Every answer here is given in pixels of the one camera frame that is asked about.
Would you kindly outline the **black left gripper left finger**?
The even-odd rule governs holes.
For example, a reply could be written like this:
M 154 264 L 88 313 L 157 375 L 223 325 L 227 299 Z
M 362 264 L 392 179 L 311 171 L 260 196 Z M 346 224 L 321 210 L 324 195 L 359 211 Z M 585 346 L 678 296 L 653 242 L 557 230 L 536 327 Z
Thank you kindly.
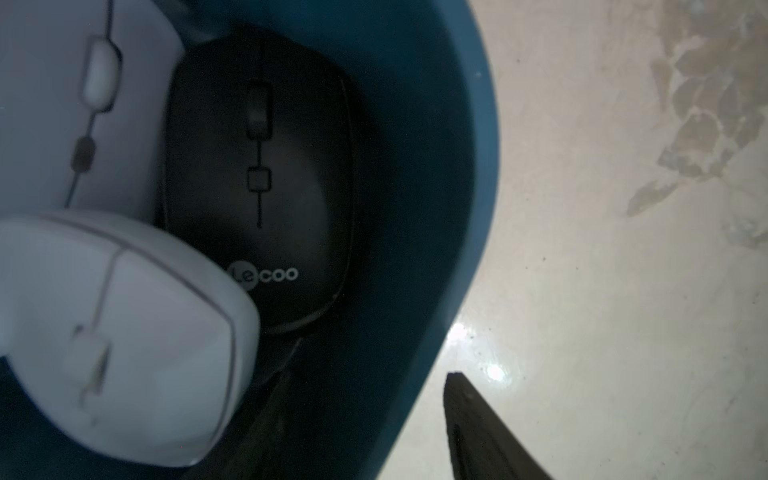
M 252 382 L 223 436 L 197 465 L 199 479 L 256 479 L 285 436 L 288 371 L 300 339 L 267 338 L 260 344 Z

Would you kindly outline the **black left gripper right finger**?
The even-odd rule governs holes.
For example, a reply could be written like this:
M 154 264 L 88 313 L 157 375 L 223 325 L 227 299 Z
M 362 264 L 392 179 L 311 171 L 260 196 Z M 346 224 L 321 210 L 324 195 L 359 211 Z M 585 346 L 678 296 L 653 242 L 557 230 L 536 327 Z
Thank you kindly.
M 456 479 L 551 479 L 463 373 L 447 374 L 443 406 Z

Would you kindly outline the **white ribbed mouse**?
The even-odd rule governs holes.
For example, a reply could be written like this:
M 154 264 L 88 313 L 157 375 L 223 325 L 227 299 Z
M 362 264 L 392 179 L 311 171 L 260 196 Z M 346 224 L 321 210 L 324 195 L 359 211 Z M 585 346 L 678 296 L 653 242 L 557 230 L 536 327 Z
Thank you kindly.
M 258 310 L 221 267 L 122 215 L 1 221 L 1 353 L 82 446 L 189 467 L 223 436 L 254 371 Z

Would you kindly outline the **black Lecoo mouse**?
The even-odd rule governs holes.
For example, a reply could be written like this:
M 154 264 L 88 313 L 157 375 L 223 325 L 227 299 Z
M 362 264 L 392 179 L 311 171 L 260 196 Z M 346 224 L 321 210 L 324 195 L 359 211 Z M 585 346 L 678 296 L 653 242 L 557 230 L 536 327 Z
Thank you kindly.
M 337 299 L 353 234 L 347 92 L 321 54 L 269 31 L 190 49 L 170 91 L 168 230 L 223 268 L 267 334 Z

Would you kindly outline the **white slim mouse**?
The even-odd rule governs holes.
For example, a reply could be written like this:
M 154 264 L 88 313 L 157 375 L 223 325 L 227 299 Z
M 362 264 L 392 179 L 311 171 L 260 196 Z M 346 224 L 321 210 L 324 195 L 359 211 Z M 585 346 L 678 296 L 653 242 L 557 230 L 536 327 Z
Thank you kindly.
M 184 52 L 152 1 L 1 5 L 1 211 L 152 222 L 165 110 Z

